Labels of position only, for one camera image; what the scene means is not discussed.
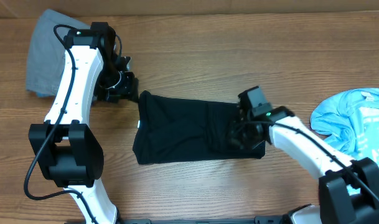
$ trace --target gray fabric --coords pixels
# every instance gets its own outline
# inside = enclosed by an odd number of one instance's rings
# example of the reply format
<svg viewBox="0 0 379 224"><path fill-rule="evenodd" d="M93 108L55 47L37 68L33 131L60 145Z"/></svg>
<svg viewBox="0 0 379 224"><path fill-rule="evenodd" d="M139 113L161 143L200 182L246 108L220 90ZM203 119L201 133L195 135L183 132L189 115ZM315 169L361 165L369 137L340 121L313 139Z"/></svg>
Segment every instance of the gray fabric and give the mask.
<svg viewBox="0 0 379 224"><path fill-rule="evenodd" d="M78 29L89 29L90 26L47 9L37 21L26 66L26 90L41 95L56 95L65 67L65 49L54 35L54 26L65 24ZM63 38L68 28L58 28Z"/></svg>

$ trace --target black end effector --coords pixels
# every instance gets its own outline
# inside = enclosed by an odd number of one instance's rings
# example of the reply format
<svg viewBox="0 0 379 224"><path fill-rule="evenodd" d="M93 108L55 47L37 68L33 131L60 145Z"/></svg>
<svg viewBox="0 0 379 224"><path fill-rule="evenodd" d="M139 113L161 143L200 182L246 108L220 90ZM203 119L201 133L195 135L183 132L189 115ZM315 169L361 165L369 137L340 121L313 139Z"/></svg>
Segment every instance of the black end effector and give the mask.
<svg viewBox="0 0 379 224"><path fill-rule="evenodd" d="M379 167L369 158L352 161L349 167L379 198ZM344 170L328 171L319 178L319 200L322 223L379 224L379 203L361 189L360 194L349 195L347 186L360 186Z"/></svg>
<svg viewBox="0 0 379 224"><path fill-rule="evenodd" d="M294 113L281 106L273 109L263 91L256 86L238 95L238 116L230 124L227 139L237 151L251 152L263 141L271 143L269 124L256 123L266 121L274 123Z"/></svg>
<svg viewBox="0 0 379 224"><path fill-rule="evenodd" d="M115 30L107 22L93 22L90 29L70 30L64 40L68 47L88 45L99 49L103 69L96 81L97 100L117 103L119 99L138 102L138 79L129 71L131 57L119 57L114 51Z"/></svg>
<svg viewBox="0 0 379 224"><path fill-rule="evenodd" d="M29 141L37 154L47 138L53 124L32 124ZM63 137L68 136L69 146L58 146ZM92 187L94 180L103 171L103 151L86 124L60 124L44 147L39 157L41 172L47 180L53 180L58 187L86 185Z"/></svg>

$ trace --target robotic arm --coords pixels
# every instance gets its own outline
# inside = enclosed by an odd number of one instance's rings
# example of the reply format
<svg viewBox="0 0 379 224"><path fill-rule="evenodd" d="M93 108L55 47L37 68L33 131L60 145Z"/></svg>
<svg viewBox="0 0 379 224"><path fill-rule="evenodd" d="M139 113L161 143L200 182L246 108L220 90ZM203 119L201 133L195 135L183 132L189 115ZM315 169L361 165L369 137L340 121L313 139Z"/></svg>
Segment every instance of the robotic arm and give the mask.
<svg viewBox="0 0 379 224"><path fill-rule="evenodd" d="M87 224L92 223L88 209L97 223L122 223L118 209L110 202L100 179L103 171L102 148L88 127L90 106L94 99L114 103L119 99L138 101L138 80L128 71L130 58L114 53L115 37L115 31L105 22L94 22L90 30L71 30L65 37L64 42L76 64L75 81L53 140L47 143L38 160L46 179L53 180L65 190L73 189L82 194L88 208L77 195L71 195ZM65 55L65 70L52 108L44 124L30 126L29 140L35 154L55 125L68 92L72 61L68 52ZM352 157L331 148L287 108L272 109L258 87L244 91L239 99L240 115L232 122L231 131L227 134L232 147L246 153L261 141L268 141L288 153L314 179L319 180L321 207L310 205L298 208L283 216L282 223L358 224L375 220L373 223L379 224L379 203L364 190L356 197L349 196L347 185L359 186L320 147L356 172L379 197L379 169L373 161L354 161ZM70 146L55 144L66 140L69 140Z"/></svg>

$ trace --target black garment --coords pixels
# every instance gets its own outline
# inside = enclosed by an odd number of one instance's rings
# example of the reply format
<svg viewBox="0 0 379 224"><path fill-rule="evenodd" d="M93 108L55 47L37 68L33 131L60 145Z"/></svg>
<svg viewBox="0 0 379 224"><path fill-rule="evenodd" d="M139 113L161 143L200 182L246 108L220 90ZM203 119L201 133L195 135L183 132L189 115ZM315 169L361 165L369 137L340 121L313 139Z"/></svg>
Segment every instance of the black garment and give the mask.
<svg viewBox="0 0 379 224"><path fill-rule="evenodd" d="M264 142L250 154L222 152L230 147L225 135L238 114L234 103L165 98L144 91L138 106L141 122L133 146L138 164L265 155Z"/></svg>

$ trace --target black cloth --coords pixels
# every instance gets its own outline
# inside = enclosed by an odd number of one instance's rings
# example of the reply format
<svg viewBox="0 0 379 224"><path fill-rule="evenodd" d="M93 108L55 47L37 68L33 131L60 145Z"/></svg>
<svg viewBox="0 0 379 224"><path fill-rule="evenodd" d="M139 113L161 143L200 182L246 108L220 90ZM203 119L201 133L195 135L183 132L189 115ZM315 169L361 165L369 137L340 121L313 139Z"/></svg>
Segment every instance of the black cloth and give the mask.
<svg viewBox="0 0 379 224"><path fill-rule="evenodd" d="M234 103L165 98L144 91L138 106L141 122L133 146L138 164L265 155L264 142L250 154L222 152L230 147L225 135L238 114Z"/></svg>

